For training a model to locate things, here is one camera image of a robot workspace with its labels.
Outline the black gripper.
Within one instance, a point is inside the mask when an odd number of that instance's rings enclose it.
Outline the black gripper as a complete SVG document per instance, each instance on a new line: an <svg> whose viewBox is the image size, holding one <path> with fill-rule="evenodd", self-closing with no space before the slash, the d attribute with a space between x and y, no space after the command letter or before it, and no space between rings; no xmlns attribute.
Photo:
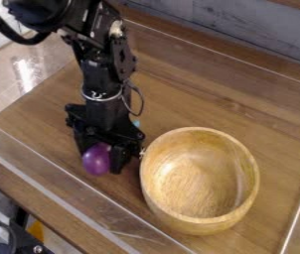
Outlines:
<svg viewBox="0 0 300 254"><path fill-rule="evenodd" d="M107 130L89 123L86 119L86 108L83 105L69 104L66 106L67 125L74 129L75 144L79 154L98 143L111 146L110 150L110 172L120 175L124 167L133 158L138 158L142 150L145 134L132 123L129 118L122 118Z"/></svg>

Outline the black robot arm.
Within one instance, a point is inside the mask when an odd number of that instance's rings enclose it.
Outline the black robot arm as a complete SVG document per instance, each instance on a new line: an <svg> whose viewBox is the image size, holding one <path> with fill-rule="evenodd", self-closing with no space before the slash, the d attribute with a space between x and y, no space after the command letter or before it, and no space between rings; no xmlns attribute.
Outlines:
<svg viewBox="0 0 300 254"><path fill-rule="evenodd" d="M67 125L85 168L120 174L142 151L145 134L132 118L137 69L124 18L106 0L3 0L16 20L39 33L58 33L73 47L82 73L83 104L67 104Z"/></svg>

